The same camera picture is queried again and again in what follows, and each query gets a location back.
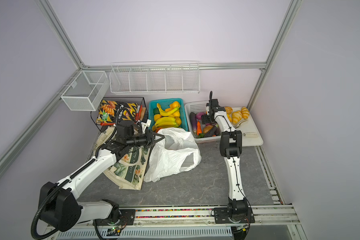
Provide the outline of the cream canvas tote bag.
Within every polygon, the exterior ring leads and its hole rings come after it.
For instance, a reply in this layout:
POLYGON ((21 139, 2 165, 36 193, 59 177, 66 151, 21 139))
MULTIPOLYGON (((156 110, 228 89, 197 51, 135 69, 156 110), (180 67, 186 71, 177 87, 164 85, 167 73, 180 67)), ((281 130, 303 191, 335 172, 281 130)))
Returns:
POLYGON ((141 190, 150 149, 132 147, 120 161, 104 171, 104 175, 125 190, 141 190))

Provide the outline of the white plastic grocery bag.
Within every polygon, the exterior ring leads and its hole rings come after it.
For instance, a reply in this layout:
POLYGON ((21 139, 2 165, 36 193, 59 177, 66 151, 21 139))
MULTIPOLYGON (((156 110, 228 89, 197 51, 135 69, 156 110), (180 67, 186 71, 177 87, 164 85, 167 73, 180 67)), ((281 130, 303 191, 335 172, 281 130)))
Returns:
POLYGON ((166 128, 158 133, 165 138, 156 143, 152 150, 144 182, 157 182, 199 165, 201 152, 191 132, 182 128, 166 128))

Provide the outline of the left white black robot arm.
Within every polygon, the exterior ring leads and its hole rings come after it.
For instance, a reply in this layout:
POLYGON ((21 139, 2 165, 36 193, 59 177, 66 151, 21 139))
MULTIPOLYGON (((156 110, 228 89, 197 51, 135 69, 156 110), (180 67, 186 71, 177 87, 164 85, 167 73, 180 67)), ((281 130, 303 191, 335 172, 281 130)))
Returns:
POLYGON ((78 223, 101 220, 118 225, 122 214, 119 205, 109 201, 79 203, 83 191, 105 170, 122 160, 131 150, 153 148, 165 139, 149 129, 147 123, 121 120, 127 108, 121 107, 111 135, 95 149, 92 158, 57 183, 47 182, 40 190, 39 205, 31 223, 31 236, 43 240, 56 232, 66 232, 78 223))

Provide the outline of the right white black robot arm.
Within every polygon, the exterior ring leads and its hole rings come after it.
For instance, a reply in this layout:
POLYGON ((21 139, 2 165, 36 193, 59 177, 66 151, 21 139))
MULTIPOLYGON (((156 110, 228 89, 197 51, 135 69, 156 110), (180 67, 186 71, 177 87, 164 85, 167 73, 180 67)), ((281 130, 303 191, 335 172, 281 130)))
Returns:
POLYGON ((218 99, 213 98, 213 92, 210 92, 209 101, 206 104, 206 114, 202 116, 202 122, 217 124, 221 131, 220 154, 226 163, 229 180, 228 220, 234 224, 250 225, 253 211, 244 193, 240 172, 243 134, 230 122, 225 108, 220 106, 218 99))

